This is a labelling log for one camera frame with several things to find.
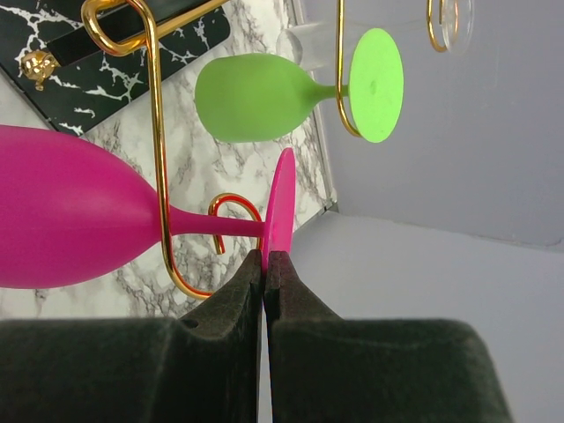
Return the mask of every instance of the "wine glass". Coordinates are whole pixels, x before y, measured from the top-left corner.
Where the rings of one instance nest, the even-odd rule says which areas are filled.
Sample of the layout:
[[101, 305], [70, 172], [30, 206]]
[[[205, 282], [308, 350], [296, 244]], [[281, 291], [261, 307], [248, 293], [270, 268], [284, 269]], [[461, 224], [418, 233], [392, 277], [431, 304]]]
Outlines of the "wine glass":
[[[170, 207], [172, 235], [249, 236], [289, 252], [295, 160], [285, 149], [264, 222]], [[0, 286], [52, 288], [97, 278], [161, 240], [157, 193], [133, 168], [81, 138], [0, 125]], [[211, 293], [196, 290], [206, 297]]]
[[218, 141], [241, 143], [282, 137], [320, 101], [348, 96], [358, 132], [378, 143], [396, 126], [403, 90], [397, 45], [375, 28], [354, 50], [348, 85], [321, 85], [284, 57], [250, 53], [206, 64], [197, 78], [195, 102], [202, 124]]

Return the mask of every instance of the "white marble pattern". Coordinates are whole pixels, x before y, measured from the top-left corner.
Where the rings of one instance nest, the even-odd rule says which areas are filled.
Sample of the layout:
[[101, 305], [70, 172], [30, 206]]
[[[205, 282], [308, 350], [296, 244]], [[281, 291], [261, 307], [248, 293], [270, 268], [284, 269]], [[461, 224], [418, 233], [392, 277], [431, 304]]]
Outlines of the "white marble pattern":
[[[247, 197], [264, 214], [278, 156], [291, 146], [298, 167], [297, 228], [328, 203], [315, 123], [307, 120], [274, 142], [221, 144], [198, 121], [192, 100], [198, 72], [214, 57], [273, 53], [279, 30], [293, 18], [291, 6], [284, 0], [231, 0], [225, 8], [233, 28], [230, 39], [163, 85], [172, 203], [190, 212], [206, 213], [213, 197], [231, 191]], [[3, 78], [0, 123], [44, 127]], [[154, 186], [151, 130], [150, 105], [144, 95], [89, 131], [86, 138], [121, 157]], [[226, 206], [223, 215], [248, 218], [237, 206]], [[175, 240], [180, 271], [192, 284], [205, 289], [221, 286], [253, 246], [254, 240], [226, 237], [227, 253], [217, 256], [209, 236], [188, 235]], [[118, 271], [78, 286], [48, 291], [0, 290], [0, 318], [178, 316], [196, 304], [169, 279], [160, 246]]]

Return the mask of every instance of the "glass base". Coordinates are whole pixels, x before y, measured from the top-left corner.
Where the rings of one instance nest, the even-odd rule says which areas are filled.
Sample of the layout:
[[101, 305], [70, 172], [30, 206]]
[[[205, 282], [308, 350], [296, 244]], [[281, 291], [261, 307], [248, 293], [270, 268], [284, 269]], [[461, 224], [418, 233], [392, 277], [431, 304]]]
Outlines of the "glass base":
[[472, 0], [444, 0], [442, 6], [442, 37], [447, 50], [463, 55], [470, 45], [474, 24]]
[[263, 271], [272, 251], [290, 253], [296, 201], [296, 161], [291, 148], [280, 155], [264, 220]]
[[381, 143], [396, 128], [404, 100], [404, 67], [394, 39], [367, 31], [354, 50], [349, 76], [352, 118], [360, 135]]

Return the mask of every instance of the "white wall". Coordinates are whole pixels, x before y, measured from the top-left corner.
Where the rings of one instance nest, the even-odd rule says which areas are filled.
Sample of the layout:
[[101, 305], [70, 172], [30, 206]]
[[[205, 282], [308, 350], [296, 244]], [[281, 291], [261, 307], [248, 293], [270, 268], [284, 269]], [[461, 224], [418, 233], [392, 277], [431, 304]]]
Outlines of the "white wall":
[[[516, 421], [564, 421], [564, 255], [329, 212], [297, 233], [292, 259], [343, 317], [468, 322]], [[262, 384], [260, 421], [269, 421]]]
[[[308, 20], [336, 15], [335, 1], [302, 2]], [[391, 31], [405, 96], [386, 142], [349, 136], [335, 102], [323, 103], [340, 211], [564, 250], [564, 2], [474, 3], [466, 56], [435, 53], [424, 24]], [[423, 19], [426, 1], [347, 0], [345, 9], [378, 26]], [[331, 83], [333, 69], [320, 78]]]

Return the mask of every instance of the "gold metal rack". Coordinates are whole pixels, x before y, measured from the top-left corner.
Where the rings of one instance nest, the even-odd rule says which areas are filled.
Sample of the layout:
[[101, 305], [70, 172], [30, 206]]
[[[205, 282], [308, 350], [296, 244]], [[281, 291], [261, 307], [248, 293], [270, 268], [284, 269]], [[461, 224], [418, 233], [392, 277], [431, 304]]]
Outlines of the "gold metal rack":
[[[226, 2], [227, 0], [209, 0], [207, 3], [202, 4], [191, 11], [187, 11], [182, 15], [171, 18], [167, 22], [157, 26], [157, 39], [161, 39], [162, 37], [172, 33], [175, 29], [201, 18], [206, 13], [217, 9]], [[100, 49], [112, 56], [126, 56], [133, 53], [138, 48], [143, 47], [146, 43], [145, 33], [141, 33], [120, 43], [112, 41], [103, 34], [96, 17], [98, 11], [111, 9], [125, 3], [132, 4], [126, 0], [86, 0], [82, 5], [82, 20], [85, 24], [86, 31]], [[56, 71], [57, 68], [61, 67], [59, 62], [51, 53], [42, 50], [35, 50], [27, 53], [22, 58], [19, 65], [26, 78], [35, 81], [35, 89], [37, 91], [43, 91], [43, 83], [53, 74], [54, 71]]]
[[[102, 50], [106, 51], [110, 55], [126, 56], [140, 47], [147, 47], [149, 91], [151, 93], [152, 104], [152, 137], [157, 178], [157, 194], [159, 196], [162, 255], [168, 275], [174, 281], [174, 284], [183, 293], [198, 300], [204, 300], [212, 295], [212, 293], [202, 291], [194, 286], [191, 286], [178, 271], [174, 260], [172, 235], [170, 232], [170, 196], [168, 193], [167, 155], [162, 107], [159, 38], [174, 31], [176, 27], [184, 26], [192, 20], [200, 18], [205, 13], [216, 9], [225, 2], [226, 0], [210, 0], [208, 3], [199, 6], [176, 19], [171, 19], [161, 26], [157, 26], [151, 10], [144, 0], [86, 0], [82, 6], [82, 19], [85, 24], [86, 31]], [[137, 13], [139, 13], [143, 19], [145, 33], [122, 43], [114, 42], [103, 33], [96, 17], [100, 11], [125, 3], [130, 4]], [[211, 202], [209, 213], [217, 214], [219, 206], [227, 201], [240, 204], [249, 211], [253, 219], [260, 219], [258, 211], [256, 211], [255, 207], [248, 200], [241, 196], [230, 196], [229, 194], [216, 197]], [[214, 237], [214, 240], [218, 252], [221, 252], [219, 248], [219, 246], [222, 245], [221, 238]]]

